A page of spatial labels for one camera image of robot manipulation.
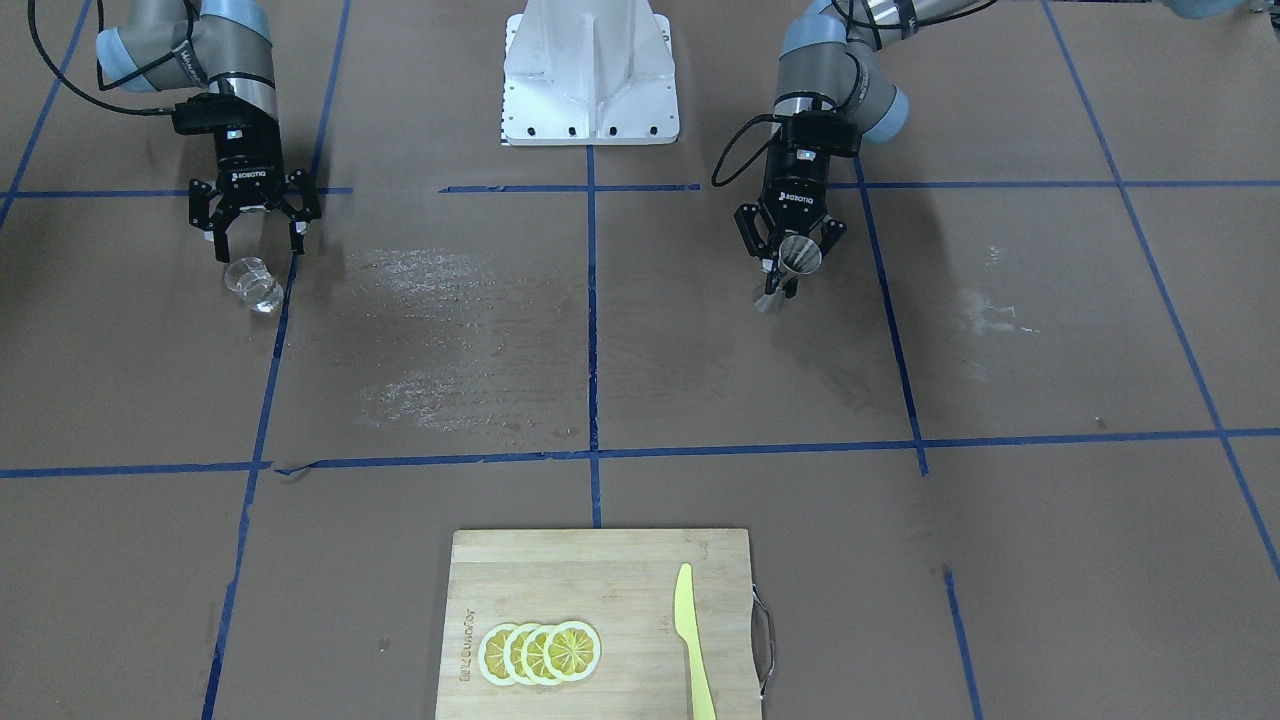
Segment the lemon slice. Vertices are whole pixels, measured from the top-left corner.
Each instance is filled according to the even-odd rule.
[[[552,671],[547,669],[547,659],[543,655],[543,650],[547,647],[547,641],[550,638],[552,630],[556,625],[539,625],[539,628],[527,635],[525,635],[525,646],[520,648],[520,664],[518,667],[521,674],[534,682],[536,685],[558,685],[562,680],[558,680]]]
[[[515,623],[494,625],[493,629],[485,633],[484,639],[480,641],[480,652],[483,653],[480,657],[480,674],[484,675],[485,680],[495,685],[516,684],[516,680],[507,673],[507,666],[502,664],[503,644],[506,644],[507,637],[515,629]]]
[[[557,680],[585,679],[600,662],[600,635],[581,620],[561,623],[547,638],[543,661]]]
[[[507,635],[507,639],[502,643],[502,666],[507,670],[507,676],[512,680],[520,683],[521,685],[535,684],[531,679],[521,673],[520,667],[520,652],[525,648],[525,641],[529,638],[529,633],[541,628],[540,623],[525,623],[524,625],[516,625]]]

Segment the cutting board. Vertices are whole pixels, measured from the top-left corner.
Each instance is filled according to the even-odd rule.
[[[760,720],[751,656],[746,530],[461,530],[453,536],[436,720],[692,719],[676,634],[680,566],[694,569],[698,628],[717,720]],[[595,671],[556,687],[484,679],[480,639],[500,623],[584,620]]]

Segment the clear glass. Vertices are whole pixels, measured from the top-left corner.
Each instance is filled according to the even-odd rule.
[[[284,288],[257,258],[241,258],[227,265],[223,282],[255,313],[271,313],[284,301]]]

